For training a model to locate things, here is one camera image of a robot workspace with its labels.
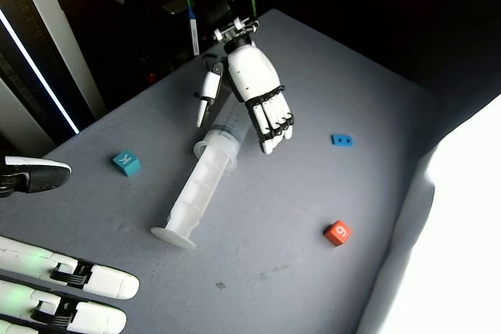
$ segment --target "dark background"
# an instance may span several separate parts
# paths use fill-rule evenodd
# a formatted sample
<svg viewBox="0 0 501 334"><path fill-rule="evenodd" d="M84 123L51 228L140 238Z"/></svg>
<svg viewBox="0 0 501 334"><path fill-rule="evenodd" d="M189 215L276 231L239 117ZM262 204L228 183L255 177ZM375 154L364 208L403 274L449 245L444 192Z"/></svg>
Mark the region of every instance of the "dark background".
<svg viewBox="0 0 501 334"><path fill-rule="evenodd" d="M161 8L171 1L59 0L111 109L191 59L186 13ZM430 145L500 93L501 0L256 3L259 14L277 8L436 94ZM249 0L234 4L251 13ZM198 24L208 48L211 28Z"/></svg>

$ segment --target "white robotic hand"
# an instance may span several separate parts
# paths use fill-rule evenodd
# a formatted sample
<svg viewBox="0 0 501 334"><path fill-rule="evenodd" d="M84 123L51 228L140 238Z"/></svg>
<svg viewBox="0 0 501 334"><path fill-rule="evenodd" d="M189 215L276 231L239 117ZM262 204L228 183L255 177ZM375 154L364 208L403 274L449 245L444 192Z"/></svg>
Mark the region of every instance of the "white robotic hand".
<svg viewBox="0 0 501 334"><path fill-rule="evenodd" d="M284 138L292 137L294 116L283 96L284 87L275 67L248 35L257 30L258 24L247 26L246 21L235 19L223 32L216 30L214 35L219 41L223 38L227 41L225 51L233 92L245 102L263 153L271 154ZM222 74L222 63L213 65L207 73L200 95L198 127L218 95Z"/></svg>

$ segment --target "number 9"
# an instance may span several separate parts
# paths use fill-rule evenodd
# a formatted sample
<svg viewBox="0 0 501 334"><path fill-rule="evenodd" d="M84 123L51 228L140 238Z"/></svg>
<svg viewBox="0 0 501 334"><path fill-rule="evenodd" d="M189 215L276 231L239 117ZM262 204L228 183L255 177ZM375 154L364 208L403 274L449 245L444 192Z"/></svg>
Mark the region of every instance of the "number 9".
<svg viewBox="0 0 501 334"><path fill-rule="evenodd" d="M347 232L346 232L346 228L341 227L341 226L338 226L338 227L336 228L336 232L337 232L339 235L343 236L343 237L345 237L345 236L346 236L346 234L347 234Z"/></svg>

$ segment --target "white panel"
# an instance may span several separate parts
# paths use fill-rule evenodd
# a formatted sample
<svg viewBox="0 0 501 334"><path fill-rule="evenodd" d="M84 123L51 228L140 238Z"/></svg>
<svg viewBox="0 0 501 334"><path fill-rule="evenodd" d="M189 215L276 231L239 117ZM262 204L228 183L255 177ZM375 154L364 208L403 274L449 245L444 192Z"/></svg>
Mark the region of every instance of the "white panel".
<svg viewBox="0 0 501 334"><path fill-rule="evenodd" d="M27 156L43 156L56 147L1 78L0 134Z"/></svg>
<svg viewBox="0 0 501 334"><path fill-rule="evenodd" d="M106 114L106 106L63 10L59 7L57 0L33 0L33 3L56 43L56 47L63 57L71 76L77 83L82 96L94 117L99 119Z"/></svg>

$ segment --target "large plastic syringe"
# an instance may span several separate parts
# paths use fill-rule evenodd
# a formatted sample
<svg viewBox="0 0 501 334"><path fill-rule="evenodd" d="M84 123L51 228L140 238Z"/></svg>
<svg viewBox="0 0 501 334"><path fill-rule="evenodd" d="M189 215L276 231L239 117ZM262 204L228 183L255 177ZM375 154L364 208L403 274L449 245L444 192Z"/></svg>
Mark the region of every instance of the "large plastic syringe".
<svg viewBox="0 0 501 334"><path fill-rule="evenodd" d="M199 160L172 207L167 226L151 228L156 237L182 248L196 248L189 235L200 223L225 170L236 167L236 155L250 126L246 107L231 94L204 140L193 148Z"/></svg>

